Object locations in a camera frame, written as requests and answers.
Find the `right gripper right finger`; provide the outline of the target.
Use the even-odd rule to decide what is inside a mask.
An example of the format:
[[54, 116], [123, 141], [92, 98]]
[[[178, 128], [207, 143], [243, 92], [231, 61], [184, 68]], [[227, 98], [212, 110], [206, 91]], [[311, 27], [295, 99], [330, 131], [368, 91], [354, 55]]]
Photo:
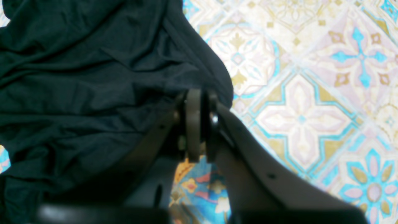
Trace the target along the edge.
[[363, 212], [314, 187], [280, 164], [222, 105], [203, 94], [207, 161], [225, 178], [229, 224], [365, 224]]

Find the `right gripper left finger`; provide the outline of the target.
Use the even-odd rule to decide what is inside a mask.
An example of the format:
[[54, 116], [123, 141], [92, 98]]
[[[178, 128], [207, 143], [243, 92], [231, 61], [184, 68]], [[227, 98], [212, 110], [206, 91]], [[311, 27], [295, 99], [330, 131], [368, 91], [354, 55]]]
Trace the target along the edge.
[[37, 224], [169, 224], [175, 170], [201, 155], [201, 98], [191, 89], [176, 98], [138, 146], [111, 168], [43, 202]]

